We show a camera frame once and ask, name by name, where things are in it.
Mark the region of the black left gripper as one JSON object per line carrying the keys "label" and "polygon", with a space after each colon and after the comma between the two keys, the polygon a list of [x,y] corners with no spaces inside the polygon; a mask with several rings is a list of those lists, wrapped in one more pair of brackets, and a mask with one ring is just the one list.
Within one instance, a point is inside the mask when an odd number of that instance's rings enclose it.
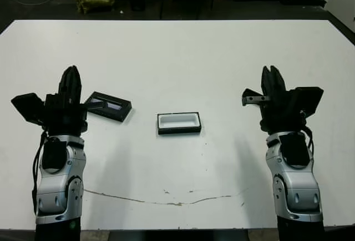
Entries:
{"label": "black left gripper", "polygon": [[68,67],[60,80],[58,94],[48,94],[44,102],[42,129],[49,135],[81,135],[88,128],[87,112],[106,108],[106,101],[80,103],[82,83],[78,68]]}

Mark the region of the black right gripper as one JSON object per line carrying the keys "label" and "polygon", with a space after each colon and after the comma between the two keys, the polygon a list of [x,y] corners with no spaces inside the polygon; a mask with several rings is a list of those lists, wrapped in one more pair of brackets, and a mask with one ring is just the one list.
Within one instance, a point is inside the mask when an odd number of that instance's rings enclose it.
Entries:
{"label": "black right gripper", "polygon": [[269,135],[285,131],[301,131],[306,119],[300,112],[288,111],[277,105],[286,91],[284,79],[275,66],[263,67],[261,78],[261,96],[244,96],[242,105],[257,105],[261,112],[260,128]]}

